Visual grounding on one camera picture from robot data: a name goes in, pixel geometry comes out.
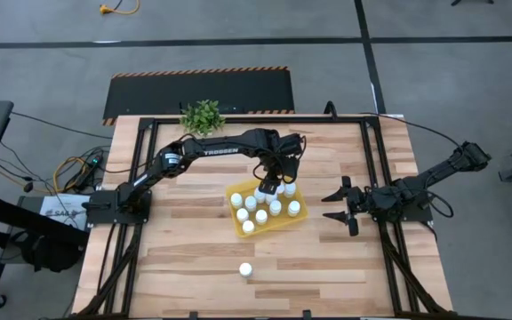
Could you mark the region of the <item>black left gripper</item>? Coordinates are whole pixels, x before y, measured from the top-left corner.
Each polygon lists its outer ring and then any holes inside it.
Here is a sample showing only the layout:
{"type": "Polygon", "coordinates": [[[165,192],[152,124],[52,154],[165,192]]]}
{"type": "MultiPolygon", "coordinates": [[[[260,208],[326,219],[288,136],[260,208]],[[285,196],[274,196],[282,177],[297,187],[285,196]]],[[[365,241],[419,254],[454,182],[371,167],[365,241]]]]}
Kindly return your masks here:
{"type": "Polygon", "coordinates": [[[260,165],[266,175],[260,180],[263,193],[275,193],[280,183],[290,184],[296,181],[300,166],[300,156],[267,153],[259,155],[260,165]]]}

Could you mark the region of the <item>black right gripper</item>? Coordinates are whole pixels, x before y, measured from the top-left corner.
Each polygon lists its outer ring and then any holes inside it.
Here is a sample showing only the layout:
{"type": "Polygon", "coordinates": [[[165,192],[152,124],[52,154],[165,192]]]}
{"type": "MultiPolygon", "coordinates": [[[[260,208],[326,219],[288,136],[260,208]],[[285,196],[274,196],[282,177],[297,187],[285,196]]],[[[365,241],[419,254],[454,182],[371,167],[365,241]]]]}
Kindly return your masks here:
{"type": "Polygon", "coordinates": [[[337,220],[346,223],[348,232],[351,236],[357,236],[359,233],[356,215],[360,212],[368,212],[368,196],[360,187],[353,187],[349,176],[342,177],[342,188],[335,193],[323,198],[323,201],[342,201],[345,199],[348,212],[328,212],[324,213],[325,218],[337,220]]]}

